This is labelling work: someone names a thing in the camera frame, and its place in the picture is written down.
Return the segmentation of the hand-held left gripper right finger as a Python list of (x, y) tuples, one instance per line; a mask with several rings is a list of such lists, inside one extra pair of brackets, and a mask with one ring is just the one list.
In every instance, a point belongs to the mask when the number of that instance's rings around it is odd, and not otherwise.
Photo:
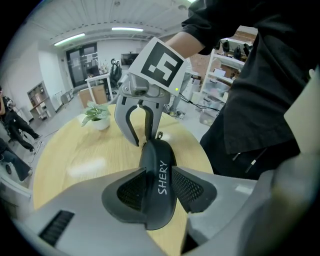
[(187, 213), (182, 253), (242, 253), (260, 181), (174, 166), (172, 188)]

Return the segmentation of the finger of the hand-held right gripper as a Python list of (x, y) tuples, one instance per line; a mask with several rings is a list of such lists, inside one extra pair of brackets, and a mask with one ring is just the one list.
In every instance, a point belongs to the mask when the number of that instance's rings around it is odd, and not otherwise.
[(139, 146), (139, 139), (130, 120), (131, 113), (138, 107), (138, 100), (131, 97), (118, 97), (114, 119), (123, 136), (134, 146)]
[(157, 135), (164, 104), (147, 100), (140, 100), (139, 107), (145, 112), (144, 135), (147, 141)]

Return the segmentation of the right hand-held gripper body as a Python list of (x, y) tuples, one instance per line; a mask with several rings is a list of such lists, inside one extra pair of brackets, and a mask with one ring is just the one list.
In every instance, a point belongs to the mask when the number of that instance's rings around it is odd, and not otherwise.
[(179, 53), (154, 37), (129, 67), (119, 94), (136, 101), (166, 105), (171, 95), (179, 95), (186, 65)]

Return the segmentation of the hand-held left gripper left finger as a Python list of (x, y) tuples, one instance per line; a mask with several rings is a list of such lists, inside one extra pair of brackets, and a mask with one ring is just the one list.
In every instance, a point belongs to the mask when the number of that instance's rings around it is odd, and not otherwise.
[(148, 235), (145, 215), (117, 195), (145, 173), (134, 168), (79, 182), (14, 225), (40, 256), (166, 256)]

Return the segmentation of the black glasses case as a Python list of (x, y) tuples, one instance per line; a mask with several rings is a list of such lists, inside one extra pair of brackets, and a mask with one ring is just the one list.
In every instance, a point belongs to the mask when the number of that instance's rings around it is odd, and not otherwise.
[(139, 166), (146, 170), (142, 212), (149, 231), (163, 228), (174, 215), (177, 197), (172, 187), (172, 167), (175, 165), (175, 155), (168, 142), (155, 138), (144, 144)]

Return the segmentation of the person's right forearm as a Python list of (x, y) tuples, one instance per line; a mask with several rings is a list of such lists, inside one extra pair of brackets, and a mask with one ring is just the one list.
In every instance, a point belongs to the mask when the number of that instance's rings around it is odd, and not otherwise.
[(165, 44), (171, 47), (185, 59), (199, 53), (205, 48), (205, 46), (201, 44), (201, 42), (198, 41), (194, 36), (183, 31), (178, 32)]

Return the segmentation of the small potted plant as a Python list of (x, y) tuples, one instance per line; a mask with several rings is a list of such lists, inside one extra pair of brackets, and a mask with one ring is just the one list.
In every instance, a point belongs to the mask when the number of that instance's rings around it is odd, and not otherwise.
[(81, 122), (82, 127), (90, 123), (95, 129), (102, 131), (110, 126), (111, 113), (107, 103), (97, 104), (93, 101), (88, 101), (84, 115), (85, 117)]

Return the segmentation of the cardboard box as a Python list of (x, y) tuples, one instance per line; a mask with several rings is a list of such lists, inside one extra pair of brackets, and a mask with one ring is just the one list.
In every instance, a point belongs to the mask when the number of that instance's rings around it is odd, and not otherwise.
[(93, 98), (92, 98), (92, 95), (90, 93), (90, 90), (88, 88), (86, 89), (82, 89), (78, 92), (78, 96), (80, 98), (80, 101), (82, 103), (82, 106), (84, 108), (87, 108), (88, 107), (88, 102), (93, 102)]
[(107, 95), (106, 95), (106, 90), (105, 90), (103, 84), (97, 85), (97, 86), (93, 86), (91, 89), (92, 89), (92, 93), (93, 93), (95, 102), (98, 105), (106, 104), (108, 102)]

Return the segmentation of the black monitor with stand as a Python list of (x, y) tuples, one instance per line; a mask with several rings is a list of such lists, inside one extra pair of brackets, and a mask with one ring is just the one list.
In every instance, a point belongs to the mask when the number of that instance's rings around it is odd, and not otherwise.
[(138, 53), (122, 53), (121, 54), (121, 65), (130, 66), (137, 58)]

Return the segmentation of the black office chair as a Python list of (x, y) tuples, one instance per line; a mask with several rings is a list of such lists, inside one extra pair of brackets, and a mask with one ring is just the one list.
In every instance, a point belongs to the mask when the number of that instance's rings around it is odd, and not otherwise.
[(118, 82), (122, 77), (122, 67), (119, 60), (115, 60), (114, 58), (110, 61), (111, 62), (111, 70), (109, 74), (110, 85), (111, 88), (118, 88)]

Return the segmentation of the white desk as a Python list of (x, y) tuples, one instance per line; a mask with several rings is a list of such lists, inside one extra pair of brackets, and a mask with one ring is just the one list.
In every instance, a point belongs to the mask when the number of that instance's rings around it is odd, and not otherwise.
[(95, 98), (95, 96), (94, 96), (94, 94), (93, 94), (93, 90), (92, 90), (92, 87), (91, 87), (90, 82), (95, 82), (95, 84), (97, 84), (97, 81), (98, 81), (98, 80), (102, 80), (102, 79), (107, 79), (107, 86), (108, 86), (110, 98), (111, 98), (111, 100), (114, 98), (114, 97), (113, 97), (113, 93), (112, 93), (111, 81), (110, 81), (110, 74), (109, 74), (109, 73), (101, 74), (101, 75), (94, 76), (94, 77), (88, 77), (87, 79), (85, 79), (85, 81), (86, 81), (86, 83), (87, 83), (87, 87), (88, 87), (88, 89), (89, 89), (89, 93), (90, 93), (91, 98), (92, 98), (92, 101), (93, 101), (94, 103), (96, 103), (96, 98)]

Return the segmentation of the ceiling light panel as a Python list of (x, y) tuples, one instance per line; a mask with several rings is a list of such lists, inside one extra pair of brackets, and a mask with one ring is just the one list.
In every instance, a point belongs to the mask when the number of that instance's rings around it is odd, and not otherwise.
[(82, 37), (84, 37), (85, 35), (86, 35), (85, 33), (80, 33), (80, 34), (77, 34), (77, 35), (68, 37), (68, 38), (66, 38), (66, 39), (63, 39), (63, 40), (61, 40), (61, 41), (59, 41), (59, 42), (56, 42), (56, 43), (54, 43), (53, 45), (56, 47), (56, 46), (65, 44), (65, 43), (67, 43), (67, 42), (70, 42), (70, 41), (72, 41), (72, 40), (82, 38)]
[(112, 27), (112, 31), (132, 31), (132, 32), (143, 32), (144, 29), (142, 28), (135, 28), (135, 27)]

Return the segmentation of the round wooden table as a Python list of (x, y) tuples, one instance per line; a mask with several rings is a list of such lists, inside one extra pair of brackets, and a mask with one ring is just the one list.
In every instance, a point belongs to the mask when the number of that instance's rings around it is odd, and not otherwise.
[[(72, 185), (138, 167), (142, 149), (126, 140), (114, 119), (102, 131), (82, 126), (82, 120), (80, 115), (69, 121), (44, 148), (33, 183), (36, 210)], [(146, 231), (165, 256), (181, 256), (186, 223), (187, 214), (177, 203), (166, 226)]]

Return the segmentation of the clear storage bin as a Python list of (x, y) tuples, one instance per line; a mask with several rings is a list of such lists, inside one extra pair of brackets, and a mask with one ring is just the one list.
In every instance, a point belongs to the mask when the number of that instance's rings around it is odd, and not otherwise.
[(220, 111), (213, 110), (213, 109), (203, 109), (200, 112), (199, 122), (203, 125), (211, 126), (215, 121), (216, 117), (219, 115)]

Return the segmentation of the white shelving unit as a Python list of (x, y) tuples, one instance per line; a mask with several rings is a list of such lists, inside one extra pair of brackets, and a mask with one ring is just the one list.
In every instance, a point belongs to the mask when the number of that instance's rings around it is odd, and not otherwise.
[(200, 111), (203, 109), (220, 111), (225, 106), (229, 90), (242, 71), (246, 60), (247, 57), (238, 60), (220, 55), (213, 48), (197, 103)]

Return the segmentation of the black glass double door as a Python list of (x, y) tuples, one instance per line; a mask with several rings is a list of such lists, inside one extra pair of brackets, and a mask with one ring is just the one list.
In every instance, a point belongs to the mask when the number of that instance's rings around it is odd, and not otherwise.
[(87, 78), (100, 75), (96, 42), (67, 50), (66, 60), (74, 88), (84, 85)]

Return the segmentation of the group of black headgear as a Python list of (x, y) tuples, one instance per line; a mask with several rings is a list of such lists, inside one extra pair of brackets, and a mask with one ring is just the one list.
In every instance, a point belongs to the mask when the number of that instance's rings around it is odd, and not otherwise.
[(252, 50), (252, 44), (237, 39), (223, 38), (216, 44), (214, 50), (219, 55), (242, 60), (248, 57)]

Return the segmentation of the grey cubby shelf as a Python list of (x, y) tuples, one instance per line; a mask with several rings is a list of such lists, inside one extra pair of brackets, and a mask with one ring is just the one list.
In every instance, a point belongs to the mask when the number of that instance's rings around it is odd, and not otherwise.
[(34, 120), (44, 121), (52, 118), (56, 114), (44, 81), (29, 90), (27, 96), (32, 105), (29, 111)]

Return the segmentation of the person's black shirt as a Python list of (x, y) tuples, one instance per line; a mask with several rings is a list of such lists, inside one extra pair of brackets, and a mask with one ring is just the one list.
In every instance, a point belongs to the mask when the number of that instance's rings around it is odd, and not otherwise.
[(183, 31), (205, 46), (203, 55), (241, 25), (258, 33), (223, 108), (225, 150), (294, 147), (284, 114), (318, 63), (306, 39), (320, 25), (320, 0), (196, 0), (182, 23)]

